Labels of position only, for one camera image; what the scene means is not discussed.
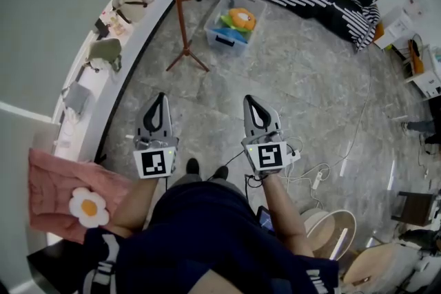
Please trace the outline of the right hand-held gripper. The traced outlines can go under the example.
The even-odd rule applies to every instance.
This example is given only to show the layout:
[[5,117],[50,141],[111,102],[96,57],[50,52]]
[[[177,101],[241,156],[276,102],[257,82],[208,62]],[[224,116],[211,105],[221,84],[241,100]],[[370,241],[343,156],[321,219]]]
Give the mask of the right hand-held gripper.
[[300,160],[300,150],[276,131],[280,117],[271,105],[257,96],[246,96],[243,110],[246,137],[241,143],[255,176],[277,174]]

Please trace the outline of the brown wooden coat rack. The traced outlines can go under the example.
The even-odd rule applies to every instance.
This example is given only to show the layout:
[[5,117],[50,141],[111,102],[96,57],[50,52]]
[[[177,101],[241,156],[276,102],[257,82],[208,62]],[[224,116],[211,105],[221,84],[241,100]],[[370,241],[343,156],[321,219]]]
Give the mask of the brown wooden coat rack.
[[182,3],[183,3],[183,0],[175,0],[176,11],[178,14],[178,22],[179,22],[180,31],[181,31],[181,38],[182,38],[182,42],[183,42],[183,48],[182,48],[180,54],[168,65],[168,67],[166,68],[166,71],[167,72],[170,71],[181,59],[183,59],[184,56],[189,56],[192,59],[194,59],[197,62],[197,64],[205,72],[209,72],[209,68],[194,53],[192,53],[192,51],[190,49],[191,41],[189,41],[187,38]]

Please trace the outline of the person's left forearm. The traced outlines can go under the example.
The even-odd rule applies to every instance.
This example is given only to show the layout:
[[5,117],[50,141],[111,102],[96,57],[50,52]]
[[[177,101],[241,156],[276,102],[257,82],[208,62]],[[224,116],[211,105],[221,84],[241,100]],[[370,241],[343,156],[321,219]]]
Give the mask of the person's left forearm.
[[109,230],[123,238],[141,231],[149,213],[158,178],[139,179],[119,203]]

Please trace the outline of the small black screen device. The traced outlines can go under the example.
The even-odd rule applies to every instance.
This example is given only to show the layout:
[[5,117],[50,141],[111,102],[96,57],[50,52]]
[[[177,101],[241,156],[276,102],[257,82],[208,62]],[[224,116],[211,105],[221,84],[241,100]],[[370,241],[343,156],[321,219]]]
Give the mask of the small black screen device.
[[269,210],[264,206],[259,206],[256,216],[258,218],[260,227],[264,229],[267,233],[275,235]]

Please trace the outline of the blue plush toy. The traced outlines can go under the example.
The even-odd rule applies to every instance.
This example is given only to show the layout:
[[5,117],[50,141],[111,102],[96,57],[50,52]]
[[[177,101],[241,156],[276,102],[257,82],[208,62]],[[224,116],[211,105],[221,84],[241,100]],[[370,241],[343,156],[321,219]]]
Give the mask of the blue plush toy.
[[213,31],[216,33],[216,41],[230,47],[237,43],[248,43],[247,39],[238,30],[233,28],[215,28]]

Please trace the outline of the white egg flower plush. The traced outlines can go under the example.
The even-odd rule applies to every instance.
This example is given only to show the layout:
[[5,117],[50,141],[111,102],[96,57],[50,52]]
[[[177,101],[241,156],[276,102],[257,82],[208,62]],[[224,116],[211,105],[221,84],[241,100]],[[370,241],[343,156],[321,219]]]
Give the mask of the white egg flower plush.
[[85,187],[73,190],[69,211],[87,229],[105,226],[110,220],[105,200]]

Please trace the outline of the orange flower plush toy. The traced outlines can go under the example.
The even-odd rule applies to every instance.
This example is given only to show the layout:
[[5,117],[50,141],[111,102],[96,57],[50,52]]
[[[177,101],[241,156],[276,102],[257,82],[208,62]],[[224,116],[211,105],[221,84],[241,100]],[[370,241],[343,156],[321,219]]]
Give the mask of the orange flower plush toy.
[[252,31],[256,25],[255,16],[245,8],[232,8],[229,10],[233,26]]

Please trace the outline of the green plush toy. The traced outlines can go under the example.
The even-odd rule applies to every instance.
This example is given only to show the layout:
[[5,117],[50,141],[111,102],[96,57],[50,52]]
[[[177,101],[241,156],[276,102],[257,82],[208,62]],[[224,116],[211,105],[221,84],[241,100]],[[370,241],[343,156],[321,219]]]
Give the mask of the green plush toy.
[[229,28],[231,28],[233,30],[237,30],[237,31],[242,32],[242,33],[250,33],[250,32],[252,32],[252,30],[249,30],[247,28],[242,28],[242,27],[238,27],[238,26],[234,25],[233,19],[229,15],[221,15],[220,19],[227,27],[229,27]]

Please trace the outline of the small black stand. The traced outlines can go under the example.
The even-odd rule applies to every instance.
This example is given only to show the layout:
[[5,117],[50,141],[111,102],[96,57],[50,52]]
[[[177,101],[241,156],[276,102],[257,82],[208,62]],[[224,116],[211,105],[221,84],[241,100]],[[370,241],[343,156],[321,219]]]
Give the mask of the small black stand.
[[110,34],[108,26],[104,24],[100,18],[98,18],[94,23],[94,31],[97,34],[98,41],[106,38]]

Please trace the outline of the pink cloth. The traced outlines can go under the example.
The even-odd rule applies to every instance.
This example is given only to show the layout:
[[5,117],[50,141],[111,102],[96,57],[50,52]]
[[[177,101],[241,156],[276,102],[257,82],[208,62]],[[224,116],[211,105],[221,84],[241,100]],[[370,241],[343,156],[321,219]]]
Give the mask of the pink cloth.
[[74,162],[38,149],[28,154],[28,213],[30,226],[82,244],[87,228],[71,213],[74,190],[84,188],[104,200],[110,216],[132,181],[93,162]]

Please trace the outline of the person's dark navy shirt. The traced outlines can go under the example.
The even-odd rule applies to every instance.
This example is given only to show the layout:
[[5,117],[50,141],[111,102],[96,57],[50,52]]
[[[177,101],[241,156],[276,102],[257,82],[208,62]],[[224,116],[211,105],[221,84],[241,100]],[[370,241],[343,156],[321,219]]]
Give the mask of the person's dark navy shirt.
[[128,238],[90,229],[80,294],[188,294],[210,271],[243,294],[334,294],[338,263],[294,255],[246,199],[212,182],[170,188]]

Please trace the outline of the beige handbag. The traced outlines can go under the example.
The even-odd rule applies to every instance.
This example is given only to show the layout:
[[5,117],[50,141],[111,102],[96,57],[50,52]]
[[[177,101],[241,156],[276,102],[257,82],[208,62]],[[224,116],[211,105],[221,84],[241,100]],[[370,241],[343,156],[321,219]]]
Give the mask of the beige handbag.
[[112,0],[112,10],[127,24],[138,23],[154,0]]

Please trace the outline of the round beige wooden stool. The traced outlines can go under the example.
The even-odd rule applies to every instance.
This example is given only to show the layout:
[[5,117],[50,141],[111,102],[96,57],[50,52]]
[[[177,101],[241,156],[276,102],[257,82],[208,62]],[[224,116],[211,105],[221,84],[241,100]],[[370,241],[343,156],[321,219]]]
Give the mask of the round beige wooden stool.
[[316,258],[339,260],[356,234],[356,219],[347,210],[325,211],[314,208],[303,212],[307,239]]

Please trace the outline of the white shelf unit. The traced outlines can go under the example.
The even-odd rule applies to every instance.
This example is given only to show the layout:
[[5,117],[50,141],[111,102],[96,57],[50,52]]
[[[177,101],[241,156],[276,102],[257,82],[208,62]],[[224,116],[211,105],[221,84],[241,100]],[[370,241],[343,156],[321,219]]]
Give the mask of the white shelf unit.
[[408,62],[411,75],[407,83],[415,83],[426,100],[441,96],[441,48],[424,44],[419,34],[408,40]]

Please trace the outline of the dark wooden stool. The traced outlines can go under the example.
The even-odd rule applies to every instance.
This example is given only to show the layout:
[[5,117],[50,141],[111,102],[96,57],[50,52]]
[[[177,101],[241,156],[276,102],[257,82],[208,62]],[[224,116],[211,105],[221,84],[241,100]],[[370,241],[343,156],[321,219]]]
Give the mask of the dark wooden stool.
[[431,224],[436,195],[399,191],[392,206],[391,219],[405,224],[425,227]]

